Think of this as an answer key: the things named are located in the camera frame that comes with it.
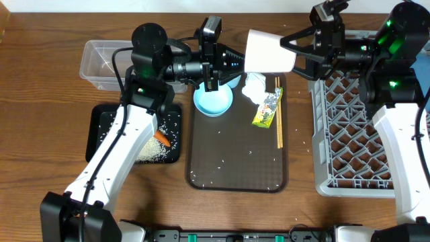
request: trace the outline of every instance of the light blue bowl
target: light blue bowl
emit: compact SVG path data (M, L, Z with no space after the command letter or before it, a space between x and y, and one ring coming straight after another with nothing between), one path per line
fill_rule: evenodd
M218 91L204 91L204 83L194 92L194 105L204 115L218 117L225 113L233 102L233 92L228 85L218 87Z

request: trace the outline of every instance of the white paper cup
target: white paper cup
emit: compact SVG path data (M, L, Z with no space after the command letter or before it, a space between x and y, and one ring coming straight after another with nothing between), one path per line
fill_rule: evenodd
M245 72L290 72L296 62L296 53L280 46L282 37L276 34L249 30L245 55Z

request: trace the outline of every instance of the clear plastic container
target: clear plastic container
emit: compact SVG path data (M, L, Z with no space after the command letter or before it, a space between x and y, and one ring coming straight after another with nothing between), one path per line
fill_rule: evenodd
M104 91L119 91L120 86L116 79L114 68L112 66L112 54L119 48L132 47L132 42L128 40L90 40L85 44L83 51L81 78L91 82L96 88ZM132 51L119 52L116 55L116 66L122 77L122 83L125 82L126 70L133 65L131 60ZM178 81L167 82L172 85L175 93L187 91L187 85Z

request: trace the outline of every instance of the green clip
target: green clip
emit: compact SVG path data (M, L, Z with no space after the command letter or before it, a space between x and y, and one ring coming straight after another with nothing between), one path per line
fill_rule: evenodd
M284 242L285 238L282 235L275 236L275 242Z
M197 235L188 235L188 242L197 242Z

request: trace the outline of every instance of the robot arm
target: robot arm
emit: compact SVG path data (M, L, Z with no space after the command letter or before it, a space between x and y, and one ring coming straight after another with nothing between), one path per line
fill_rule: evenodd
M243 54L216 43L220 33L221 19L206 18L195 33L200 51L191 53L187 45L169 39L157 24L136 28L132 35L133 66L127 69L125 88L121 88L122 106L111 131L78 178L63 195L49 192L41 203L44 241L76 241L78 231L84 231L85 236L81 233L80 238L85 241L143 241L142 227L126 221L115 222L112 214L118 195L136 156L157 130L157 117L164 115L173 101L175 94L165 80L204 82L206 91L216 91L218 82L223 85L242 74ZM180 51L173 52L173 47ZM115 64L114 69L120 81ZM122 126L124 105L125 127Z
M112 214L114 213L122 184L130 172L137 155L157 130L157 118L155 115L147 114L145 108L131 104L128 105L127 109L128 117L124 135L116 143L97 174L97 179L87 201L88 204L95 204L96 201L102 203L103 209L109 210ZM124 109L120 106L116 112L115 120L122 120L123 116ZM117 135L116 131L120 127L121 121L113 123L111 131L107 134L87 167L67 187L65 192L71 193L71 199L82 202L87 181L112 144Z
M383 106L373 117L390 167L399 225L416 223L419 217L430 221L430 188L415 142L417 112L417 104L395 104L394 108ZM421 138L421 144L429 164L430 139L425 114L421 117L420 129L426 134Z
M397 227L375 231L365 227L340 226L335 241L414 241L414 236L429 236L430 181L421 163L416 140L415 120L424 101L419 81L411 65L429 40L430 13L422 6L405 2L392 10L376 39L345 38L339 12L347 1L325 1L310 13L312 27L281 39L280 45L306 57L306 68L293 68L305 79L325 80L334 71L354 73L359 78L360 100L386 150L396 197ZM290 44L314 35L309 46ZM425 115L419 117L421 143L427 164L430 140Z

